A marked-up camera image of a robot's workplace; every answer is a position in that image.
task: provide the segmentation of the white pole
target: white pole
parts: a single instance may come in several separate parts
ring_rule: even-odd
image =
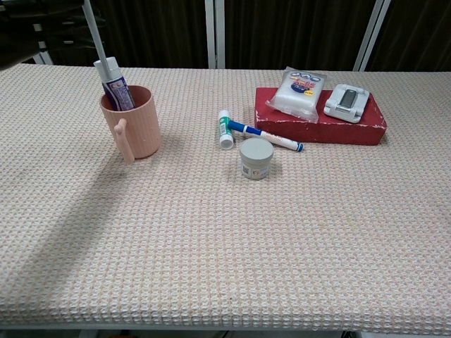
[[[387,13],[388,7],[391,0],[376,0],[373,12],[369,18],[368,25],[366,26],[366,32],[364,38],[362,39],[362,44],[360,45],[359,53],[357,54],[354,68],[354,72],[364,72],[366,64],[368,63],[371,52],[373,51],[374,44],[381,30],[381,26],[385,15]]]
[[[214,41],[214,0],[205,0],[206,48],[209,53],[209,68],[216,68]]]
[[[89,0],[85,0],[85,4],[83,5],[83,12],[85,13],[87,25],[91,32],[92,39],[94,40],[97,54],[99,54],[101,66],[108,78],[111,79],[110,67],[108,67],[108,63],[106,62],[104,45],[101,43],[99,28],[97,28],[96,18],[94,17],[94,13],[92,12],[91,2]]]
[[[218,69],[226,67],[226,12],[224,0],[216,0],[216,66]]]

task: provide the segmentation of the white plastic package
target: white plastic package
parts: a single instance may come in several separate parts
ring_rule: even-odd
[[[316,104],[326,78],[326,75],[286,68],[282,84],[266,104],[283,113],[316,123]]]

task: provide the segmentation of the white jar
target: white jar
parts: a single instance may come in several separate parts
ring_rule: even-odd
[[[265,178],[269,173],[273,152],[273,145],[265,139],[246,139],[240,147],[242,174],[251,180]]]

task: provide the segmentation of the container lid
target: container lid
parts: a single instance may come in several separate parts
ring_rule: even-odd
[[[220,118],[230,118],[230,113],[227,109],[223,109],[222,111],[219,111],[218,113],[218,119]]]
[[[259,137],[253,137],[245,140],[240,147],[241,159],[254,163],[265,164],[273,158],[273,145]]]
[[[102,82],[108,82],[122,77],[118,61],[116,61],[116,58],[114,56],[106,58],[106,62],[108,63],[111,78],[108,77],[108,74],[105,74],[104,67],[102,66],[100,60],[94,62],[94,67],[97,69],[97,72],[99,73]]]
[[[233,136],[224,134],[219,138],[219,146],[224,150],[230,150],[233,148]]]

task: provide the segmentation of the black curtain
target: black curtain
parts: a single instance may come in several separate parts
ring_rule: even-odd
[[[121,67],[208,68],[204,0],[92,0],[107,56]],[[90,37],[89,30],[85,35]],[[57,65],[92,65],[95,49],[51,51]]]
[[[28,60],[23,61],[22,63],[29,63],[31,65],[35,65],[35,60],[33,60],[32,58],[29,58]]]
[[[352,70],[375,0],[225,0],[227,68]]]
[[[366,70],[451,71],[451,1],[392,0]]]

